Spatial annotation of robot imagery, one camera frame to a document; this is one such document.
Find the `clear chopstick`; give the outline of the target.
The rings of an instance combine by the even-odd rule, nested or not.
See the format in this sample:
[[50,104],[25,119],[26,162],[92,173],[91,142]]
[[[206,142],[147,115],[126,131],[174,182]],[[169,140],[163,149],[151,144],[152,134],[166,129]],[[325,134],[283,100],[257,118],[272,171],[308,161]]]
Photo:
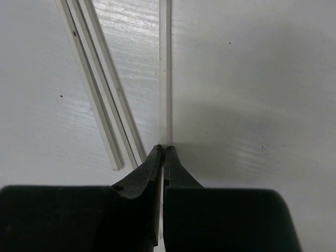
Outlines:
[[104,108],[102,97],[98,89],[89,59],[85,52],[82,38],[78,33],[74,15],[71,13],[67,1],[56,1],[65,30],[67,32],[75,61],[78,65],[85,91],[90,102],[94,118],[104,143],[106,153],[113,170],[122,168],[122,162],[117,151],[116,141],[113,139],[111,126]]
[[121,141],[119,147],[125,164],[136,168],[142,164],[145,155],[95,8],[92,1],[74,1],[73,6],[83,25],[82,31],[100,79],[98,88],[108,119],[116,130],[115,136]]
[[172,2],[159,1],[160,144],[172,144]]

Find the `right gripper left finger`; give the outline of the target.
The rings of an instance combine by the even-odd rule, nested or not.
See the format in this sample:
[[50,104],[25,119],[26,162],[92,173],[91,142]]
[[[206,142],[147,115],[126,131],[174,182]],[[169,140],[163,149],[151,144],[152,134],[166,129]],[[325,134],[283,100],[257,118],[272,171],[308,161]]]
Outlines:
[[1,251],[153,251],[162,147],[111,186],[1,189]]

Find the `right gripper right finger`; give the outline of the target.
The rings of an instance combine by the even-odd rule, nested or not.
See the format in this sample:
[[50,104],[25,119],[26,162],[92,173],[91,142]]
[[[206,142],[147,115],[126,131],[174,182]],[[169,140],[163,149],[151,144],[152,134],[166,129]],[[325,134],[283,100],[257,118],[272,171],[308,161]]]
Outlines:
[[166,251],[301,251],[284,199],[273,190],[205,188],[166,149]]

